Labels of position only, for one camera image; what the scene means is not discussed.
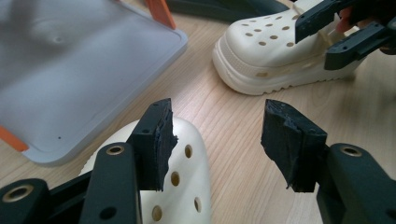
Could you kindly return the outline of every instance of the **cream shoe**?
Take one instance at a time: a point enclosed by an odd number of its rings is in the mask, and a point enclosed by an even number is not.
[[[339,70],[323,69],[326,49],[346,37],[334,30],[338,17],[315,35],[294,43],[297,18],[319,2],[299,0],[287,11],[234,22],[213,50],[219,76],[236,91],[261,95],[352,75],[361,61]]]

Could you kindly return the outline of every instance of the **white clog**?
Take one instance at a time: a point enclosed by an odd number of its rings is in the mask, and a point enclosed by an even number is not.
[[[287,11],[234,22],[213,50],[219,76],[236,91],[262,95],[352,75],[362,60],[339,70],[323,68],[326,49],[346,37],[334,30],[337,16],[315,35],[294,43],[297,18],[319,2],[299,0]]]

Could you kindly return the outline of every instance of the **wooden table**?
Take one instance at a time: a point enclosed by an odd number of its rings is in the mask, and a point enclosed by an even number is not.
[[[132,4],[144,10],[141,1]],[[205,140],[211,176],[213,223],[321,223],[316,194],[297,194],[260,145],[265,99],[291,104],[328,133],[327,145],[368,150],[396,179],[396,57],[372,53],[356,76],[247,96],[219,78],[211,53],[230,25],[174,14],[189,37],[187,51],[134,100],[78,156],[58,167],[38,166],[0,142],[0,188],[22,178],[43,178],[53,188],[76,177],[91,154],[116,130],[140,119],[147,107],[172,98],[175,116],[194,124]]]

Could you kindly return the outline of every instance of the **orange clip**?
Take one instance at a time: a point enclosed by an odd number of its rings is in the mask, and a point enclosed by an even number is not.
[[[175,22],[165,0],[146,0],[146,4],[148,5],[151,16],[155,21],[158,21],[173,30],[176,29]]]
[[[22,142],[17,136],[9,132],[6,128],[0,125],[0,139],[3,139],[7,144],[13,147],[17,151],[25,151],[29,147]]]

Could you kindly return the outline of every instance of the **gray tray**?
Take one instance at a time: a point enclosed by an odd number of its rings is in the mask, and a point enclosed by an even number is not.
[[[70,160],[186,48],[113,0],[0,2],[0,125],[31,161]]]

